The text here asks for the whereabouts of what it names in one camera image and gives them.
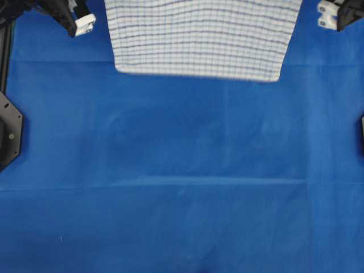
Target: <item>checkered towel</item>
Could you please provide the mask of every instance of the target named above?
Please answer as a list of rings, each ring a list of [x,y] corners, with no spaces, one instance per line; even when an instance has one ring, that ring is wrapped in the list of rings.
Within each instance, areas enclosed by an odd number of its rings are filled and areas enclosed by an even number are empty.
[[[278,81],[301,0],[105,0],[121,72]]]

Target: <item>plaid cloth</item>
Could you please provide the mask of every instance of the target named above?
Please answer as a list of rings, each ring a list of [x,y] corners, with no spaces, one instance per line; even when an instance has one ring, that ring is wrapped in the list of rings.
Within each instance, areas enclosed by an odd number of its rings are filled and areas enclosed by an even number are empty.
[[[121,72],[278,81],[301,0],[105,0]]]

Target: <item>white towel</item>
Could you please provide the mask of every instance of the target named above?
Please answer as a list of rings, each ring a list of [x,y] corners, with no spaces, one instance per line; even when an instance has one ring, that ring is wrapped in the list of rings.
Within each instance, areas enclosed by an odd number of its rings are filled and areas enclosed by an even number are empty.
[[[301,0],[105,0],[121,72],[278,81]]]

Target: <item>blue cloth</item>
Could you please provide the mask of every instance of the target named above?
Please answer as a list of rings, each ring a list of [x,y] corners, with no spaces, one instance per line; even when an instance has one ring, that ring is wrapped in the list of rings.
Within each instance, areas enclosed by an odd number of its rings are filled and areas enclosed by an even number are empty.
[[[75,39],[21,17],[0,271],[364,272],[364,22],[315,5],[273,84],[117,73],[102,1]]]

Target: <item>black metal frame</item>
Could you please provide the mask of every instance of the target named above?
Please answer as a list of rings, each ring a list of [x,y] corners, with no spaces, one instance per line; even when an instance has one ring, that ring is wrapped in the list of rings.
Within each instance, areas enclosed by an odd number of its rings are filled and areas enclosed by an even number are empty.
[[[363,139],[364,139],[364,116],[362,117],[362,130],[363,130]]]
[[[0,30],[0,172],[19,154],[23,115],[5,97],[11,47],[11,25]]]

